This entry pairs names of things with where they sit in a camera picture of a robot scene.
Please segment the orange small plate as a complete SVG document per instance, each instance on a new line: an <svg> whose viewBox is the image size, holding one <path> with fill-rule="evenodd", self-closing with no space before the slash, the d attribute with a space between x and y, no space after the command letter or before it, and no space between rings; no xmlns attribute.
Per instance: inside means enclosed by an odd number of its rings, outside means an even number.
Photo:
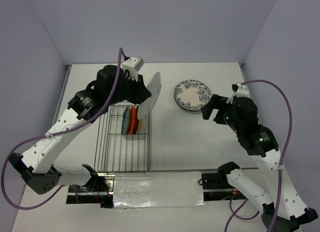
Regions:
<svg viewBox="0 0 320 232"><path fill-rule="evenodd" d="M132 105L129 111L129 124L127 128L128 135L133 134L134 129L136 127L136 122L137 122L137 108L136 106Z"/></svg>

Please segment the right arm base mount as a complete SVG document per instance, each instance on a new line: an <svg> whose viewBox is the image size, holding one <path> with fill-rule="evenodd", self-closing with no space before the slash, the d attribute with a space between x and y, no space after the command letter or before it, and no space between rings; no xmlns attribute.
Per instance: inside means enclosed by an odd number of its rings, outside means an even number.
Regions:
<svg viewBox="0 0 320 232"><path fill-rule="evenodd" d="M209 201L229 201L232 196L239 193L236 199L245 199L244 195L236 188L227 183L227 179L217 170L205 171L201 173L198 185L203 190L203 200Z"/></svg>

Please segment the yellow patterned small plate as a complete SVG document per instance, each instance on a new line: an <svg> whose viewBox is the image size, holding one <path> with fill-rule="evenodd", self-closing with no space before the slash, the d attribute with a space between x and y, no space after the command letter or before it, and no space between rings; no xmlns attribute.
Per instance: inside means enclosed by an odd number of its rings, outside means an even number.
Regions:
<svg viewBox="0 0 320 232"><path fill-rule="evenodd" d="M139 131L141 129L141 126L142 126L142 121L140 119L138 119L136 121L135 128L134 128L134 131L133 131L135 135L139 133Z"/></svg>

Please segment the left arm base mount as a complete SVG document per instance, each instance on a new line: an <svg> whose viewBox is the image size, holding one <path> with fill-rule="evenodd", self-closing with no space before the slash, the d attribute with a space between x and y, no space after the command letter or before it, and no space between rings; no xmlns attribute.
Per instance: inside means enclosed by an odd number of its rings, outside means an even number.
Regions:
<svg viewBox="0 0 320 232"><path fill-rule="evenodd" d="M113 195L115 174L99 173L88 164L83 164L90 175L84 185L73 184L68 187L66 204L98 204L100 208L114 207Z"/></svg>

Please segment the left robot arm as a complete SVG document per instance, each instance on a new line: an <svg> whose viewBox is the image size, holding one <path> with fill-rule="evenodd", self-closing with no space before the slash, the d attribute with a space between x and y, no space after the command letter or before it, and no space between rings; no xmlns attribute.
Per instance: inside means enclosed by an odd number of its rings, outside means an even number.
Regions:
<svg viewBox="0 0 320 232"><path fill-rule="evenodd" d="M140 69L141 65L130 62L104 66L96 79L68 102L45 135L35 137L36 143L23 153L11 153L8 161L35 193L43 195L58 185L63 173L54 167L55 160L83 130L106 114L110 106L123 101L138 105L139 120L150 113L154 92L150 84L144 83Z"/></svg>

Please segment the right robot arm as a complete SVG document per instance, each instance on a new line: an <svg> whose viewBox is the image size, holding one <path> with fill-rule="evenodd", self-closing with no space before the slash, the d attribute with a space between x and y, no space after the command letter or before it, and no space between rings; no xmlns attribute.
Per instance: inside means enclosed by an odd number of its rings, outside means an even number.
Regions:
<svg viewBox="0 0 320 232"><path fill-rule="evenodd" d="M258 107L253 100L214 94L201 109L203 119L208 120L214 109L217 110L214 122L235 132L239 144L262 173L267 189L249 179L235 162L218 168L218 184L223 188L234 187L254 204L269 232L294 232L300 225L316 220L318 213L302 201L280 164L278 142L272 131L259 123Z"/></svg>

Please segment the blue floral white plate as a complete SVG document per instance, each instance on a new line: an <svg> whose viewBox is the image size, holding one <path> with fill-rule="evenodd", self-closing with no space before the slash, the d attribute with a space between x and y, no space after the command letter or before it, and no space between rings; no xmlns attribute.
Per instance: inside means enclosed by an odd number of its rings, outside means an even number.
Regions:
<svg viewBox="0 0 320 232"><path fill-rule="evenodd" d="M207 105L212 97L210 88L203 82L187 79L179 82L173 90L173 98L179 107L198 112Z"/></svg>

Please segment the red and teal floral plate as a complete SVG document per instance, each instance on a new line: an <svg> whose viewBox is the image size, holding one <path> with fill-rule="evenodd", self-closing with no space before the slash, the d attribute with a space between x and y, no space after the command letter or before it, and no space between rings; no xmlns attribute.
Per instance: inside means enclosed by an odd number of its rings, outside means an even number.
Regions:
<svg viewBox="0 0 320 232"><path fill-rule="evenodd" d="M149 114L153 110L160 96L162 84L161 84L161 73L159 71L153 75L152 79L150 80L146 88L151 93L151 97L147 98L138 107L137 118L139 120L142 120L147 114Z"/></svg>

